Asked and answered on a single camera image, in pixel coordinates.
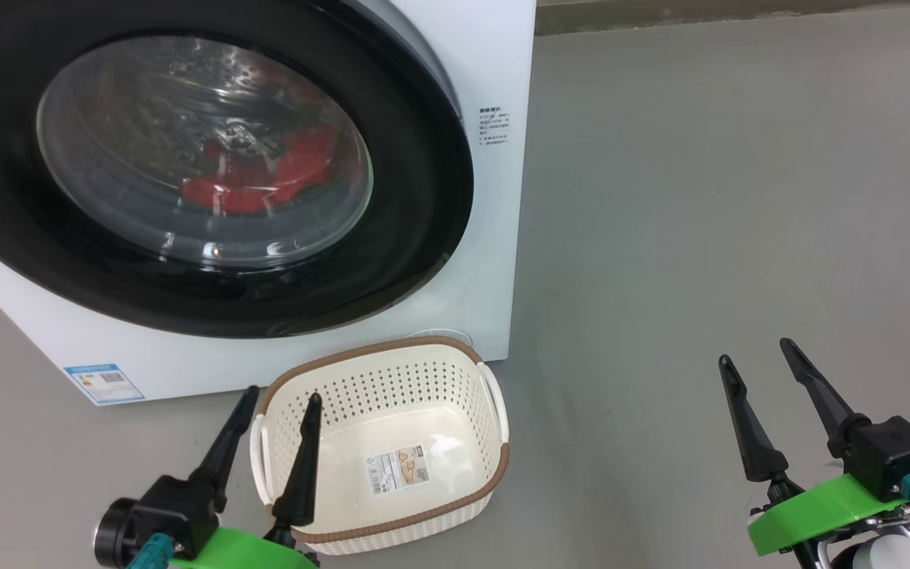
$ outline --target gray floor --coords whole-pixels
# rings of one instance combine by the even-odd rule
[[[910,10],[546,37],[532,92],[512,467],[476,521],[325,567],[795,566],[745,536],[716,359],[803,485],[838,471],[780,336],[910,418]],[[93,408],[0,313],[0,567],[93,566],[101,509],[235,397]],[[241,451],[224,521],[260,532]]]

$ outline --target blue label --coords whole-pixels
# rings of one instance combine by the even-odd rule
[[[145,399],[142,392],[115,364],[65,367],[73,384],[79,386],[97,405],[129,403]]]

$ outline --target basket handle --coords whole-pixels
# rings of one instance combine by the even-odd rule
[[[252,477],[255,478],[255,489],[259,493],[259,498],[262,500],[263,504],[271,504],[272,500],[269,498],[269,486],[266,483],[265,467],[263,462],[265,461],[264,447],[262,444],[262,421],[265,419],[265,415],[259,413],[255,415],[255,420],[252,421],[252,432],[250,433],[250,458],[252,458]]]
[[[501,386],[498,385],[498,379],[494,377],[494,372],[487,364],[480,361],[476,366],[479,367],[479,374],[483,376],[483,384],[487,386],[487,391],[491,392],[494,415],[498,418],[498,425],[501,426],[501,443],[508,443],[508,409],[505,408],[505,396],[501,393]]]

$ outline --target green bracket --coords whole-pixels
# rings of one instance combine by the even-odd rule
[[[185,569],[314,569],[314,563],[297,553],[253,533],[220,527],[192,561],[173,559]]]
[[[768,555],[882,511],[891,511],[905,501],[881,502],[852,475],[844,474],[770,508],[750,524],[750,540],[758,555]]]

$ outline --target front-load washing machine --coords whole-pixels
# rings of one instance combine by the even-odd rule
[[[98,405],[415,334],[503,359],[534,14],[0,0],[0,308]]]

